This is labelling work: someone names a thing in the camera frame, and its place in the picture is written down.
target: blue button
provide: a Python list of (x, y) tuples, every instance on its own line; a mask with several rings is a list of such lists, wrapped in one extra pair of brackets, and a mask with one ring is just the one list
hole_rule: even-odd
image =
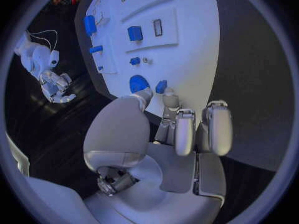
[(167, 81), (160, 81), (156, 86), (156, 93), (163, 94), (167, 88)]
[(141, 41), (143, 39), (141, 27), (131, 26), (128, 28), (130, 41)]
[(94, 46), (89, 48), (89, 53), (95, 53), (97, 51), (103, 51), (103, 46)]
[(140, 58), (139, 57), (135, 57), (135, 58), (132, 58), (130, 60), (130, 63), (134, 66), (134, 65), (138, 65), (140, 64)]
[(142, 91), (150, 87), (148, 81), (141, 75), (134, 75), (130, 78), (130, 90), (132, 93)]
[(84, 18), (84, 25), (88, 36), (91, 36), (92, 33), (97, 31), (95, 18), (92, 15), (86, 16)]

